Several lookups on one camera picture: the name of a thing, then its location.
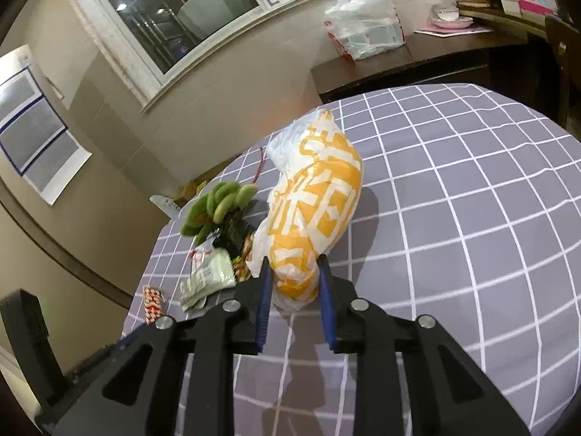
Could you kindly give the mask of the white green wrapper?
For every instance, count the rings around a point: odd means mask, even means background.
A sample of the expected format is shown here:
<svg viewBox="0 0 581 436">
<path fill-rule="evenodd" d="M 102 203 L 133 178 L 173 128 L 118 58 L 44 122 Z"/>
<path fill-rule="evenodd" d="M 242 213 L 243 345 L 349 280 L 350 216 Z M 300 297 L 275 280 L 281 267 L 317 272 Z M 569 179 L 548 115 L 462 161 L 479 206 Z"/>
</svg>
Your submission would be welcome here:
<svg viewBox="0 0 581 436">
<path fill-rule="evenodd" d="M 236 277 L 231 265 L 231 257 L 221 248 L 204 260 L 201 267 L 180 282 L 180 305 L 184 312 L 200 310 L 206 305 L 207 298 L 223 289 L 234 288 Z"/>
</svg>

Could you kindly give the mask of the orange white plastic bag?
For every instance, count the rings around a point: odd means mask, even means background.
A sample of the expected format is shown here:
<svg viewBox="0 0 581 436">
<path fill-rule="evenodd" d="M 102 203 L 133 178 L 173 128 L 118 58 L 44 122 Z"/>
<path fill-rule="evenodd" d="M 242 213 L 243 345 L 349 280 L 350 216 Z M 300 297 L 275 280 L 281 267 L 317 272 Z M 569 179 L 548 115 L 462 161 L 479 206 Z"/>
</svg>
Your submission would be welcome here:
<svg viewBox="0 0 581 436">
<path fill-rule="evenodd" d="M 280 176 L 246 264 L 256 274 L 268 259 L 274 305 L 298 312 L 318 296 L 317 258 L 336 245 L 354 216 L 363 161 L 324 108 L 285 127 L 269 142 L 267 154 Z"/>
</svg>

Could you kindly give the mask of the red white wrapper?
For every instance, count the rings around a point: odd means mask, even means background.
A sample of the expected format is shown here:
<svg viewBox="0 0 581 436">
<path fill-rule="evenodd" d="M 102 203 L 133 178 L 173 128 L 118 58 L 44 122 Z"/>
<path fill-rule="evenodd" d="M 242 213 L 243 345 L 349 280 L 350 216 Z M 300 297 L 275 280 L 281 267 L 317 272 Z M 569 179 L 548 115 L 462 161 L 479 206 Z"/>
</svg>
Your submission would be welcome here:
<svg viewBox="0 0 581 436">
<path fill-rule="evenodd" d="M 203 243 L 194 247 L 189 254 L 190 272 L 195 272 L 202 266 L 204 260 L 214 251 L 213 238 L 207 238 Z"/>
</svg>

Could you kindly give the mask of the papers on refrigerator door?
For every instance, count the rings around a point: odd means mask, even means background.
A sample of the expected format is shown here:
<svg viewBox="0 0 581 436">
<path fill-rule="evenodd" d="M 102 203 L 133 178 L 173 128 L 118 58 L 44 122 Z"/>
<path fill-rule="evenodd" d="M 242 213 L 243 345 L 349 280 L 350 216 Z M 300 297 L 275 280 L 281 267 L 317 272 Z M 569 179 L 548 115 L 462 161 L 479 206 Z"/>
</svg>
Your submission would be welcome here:
<svg viewBox="0 0 581 436">
<path fill-rule="evenodd" d="M 52 206 L 92 154 L 73 136 L 22 45 L 1 57 L 1 152 Z"/>
</svg>

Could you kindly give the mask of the green bananas bunch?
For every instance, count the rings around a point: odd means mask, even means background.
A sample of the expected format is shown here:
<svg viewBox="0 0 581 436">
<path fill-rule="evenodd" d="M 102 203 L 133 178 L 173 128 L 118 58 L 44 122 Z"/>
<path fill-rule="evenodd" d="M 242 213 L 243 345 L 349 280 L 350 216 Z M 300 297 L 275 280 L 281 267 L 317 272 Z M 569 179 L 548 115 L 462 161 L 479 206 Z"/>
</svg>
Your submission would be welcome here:
<svg viewBox="0 0 581 436">
<path fill-rule="evenodd" d="M 180 233 L 194 238 L 194 245 L 205 242 L 218 231 L 235 225 L 254 199 L 258 188 L 254 183 L 220 182 L 202 195 L 189 209 Z"/>
</svg>

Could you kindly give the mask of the red cardboard box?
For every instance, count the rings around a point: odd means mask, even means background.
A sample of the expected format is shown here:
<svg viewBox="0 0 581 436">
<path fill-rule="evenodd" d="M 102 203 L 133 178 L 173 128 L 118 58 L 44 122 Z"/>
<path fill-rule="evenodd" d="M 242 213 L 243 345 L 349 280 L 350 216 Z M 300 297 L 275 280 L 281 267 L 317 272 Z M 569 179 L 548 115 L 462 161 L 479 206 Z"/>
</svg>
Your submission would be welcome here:
<svg viewBox="0 0 581 436">
<path fill-rule="evenodd" d="M 177 192 L 170 196 L 152 195 L 150 197 L 150 202 L 158 207 L 169 218 L 176 219 L 185 205 L 199 194 L 203 188 L 220 173 L 220 171 L 224 170 L 234 160 L 235 157 L 232 157 L 218 165 L 215 165 L 206 172 L 200 174 L 198 177 L 181 185 Z"/>
</svg>

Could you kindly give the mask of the white framed window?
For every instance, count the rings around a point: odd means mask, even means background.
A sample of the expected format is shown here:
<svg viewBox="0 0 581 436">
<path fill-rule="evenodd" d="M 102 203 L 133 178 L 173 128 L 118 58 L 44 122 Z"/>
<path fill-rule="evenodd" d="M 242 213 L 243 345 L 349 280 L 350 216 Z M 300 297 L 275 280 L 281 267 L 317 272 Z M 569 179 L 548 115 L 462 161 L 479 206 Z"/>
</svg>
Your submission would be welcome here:
<svg viewBox="0 0 581 436">
<path fill-rule="evenodd" d="M 221 47 L 310 0 L 69 0 L 113 71 L 147 109 Z"/>
</svg>

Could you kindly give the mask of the dark wooden side table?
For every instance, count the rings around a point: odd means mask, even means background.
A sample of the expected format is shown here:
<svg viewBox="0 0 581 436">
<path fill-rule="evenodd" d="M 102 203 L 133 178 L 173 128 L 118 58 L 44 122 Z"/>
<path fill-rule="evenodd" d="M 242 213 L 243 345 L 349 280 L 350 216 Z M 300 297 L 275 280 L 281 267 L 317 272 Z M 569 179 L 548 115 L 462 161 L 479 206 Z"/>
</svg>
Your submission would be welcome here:
<svg viewBox="0 0 581 436">
<path fill-rule="evenodd" d="M 515 82 L 549 52 L 539 36 L 476 33 L 439 39 L 413 33 L 406 43 L 368 59 L 337 57 L 311 69 L 320 100 L 330 101 L 409 85 L 477 84 L 498 89 Z"/>
</svg>

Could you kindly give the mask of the stacked white bowls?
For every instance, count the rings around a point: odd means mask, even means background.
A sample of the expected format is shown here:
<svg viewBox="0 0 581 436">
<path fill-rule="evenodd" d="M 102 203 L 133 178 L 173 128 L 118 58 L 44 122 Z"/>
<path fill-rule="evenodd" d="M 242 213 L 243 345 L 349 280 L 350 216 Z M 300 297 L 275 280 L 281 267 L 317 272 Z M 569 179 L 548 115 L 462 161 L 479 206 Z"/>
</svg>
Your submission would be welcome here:
<svg viewBox="0 0 581 436">
<path fill-rule="evenodd" d="M 460 10 L 454 5 L 434 5 L 431 8 L 429 22 L 440 29 L 466 29 L 473 25 L 474 20 L 461 16 Z"/>
</svg>

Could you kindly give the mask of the wooden chair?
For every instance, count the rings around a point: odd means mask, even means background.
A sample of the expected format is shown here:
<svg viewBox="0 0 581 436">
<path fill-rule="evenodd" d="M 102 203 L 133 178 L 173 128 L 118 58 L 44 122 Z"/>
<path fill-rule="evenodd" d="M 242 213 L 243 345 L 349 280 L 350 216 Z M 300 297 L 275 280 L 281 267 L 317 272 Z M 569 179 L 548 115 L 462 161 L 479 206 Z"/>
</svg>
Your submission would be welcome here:
<svg viewBox="0 0 581 436">
<path fill-rule="evenodd" d="M 580 140 L 580 32 L 556 15 L 545 17 L 545 32 L 559 67 L 557 123 Z"/>
</svg>

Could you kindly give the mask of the white plastic shopping bag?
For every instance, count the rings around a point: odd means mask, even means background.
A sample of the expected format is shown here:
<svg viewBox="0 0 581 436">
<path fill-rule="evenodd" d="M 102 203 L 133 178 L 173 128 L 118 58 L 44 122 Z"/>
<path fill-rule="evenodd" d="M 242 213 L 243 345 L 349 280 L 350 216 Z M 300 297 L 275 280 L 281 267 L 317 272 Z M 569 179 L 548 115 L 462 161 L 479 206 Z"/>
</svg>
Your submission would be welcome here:
<svg viewBox="0 0 581 436">
<path fill-rule="evenodd" d="M 406 42 L 392 0 L 337 0 L 325 11 L 323 24 L 347 60 L 363 60 Z"/>
</svg>

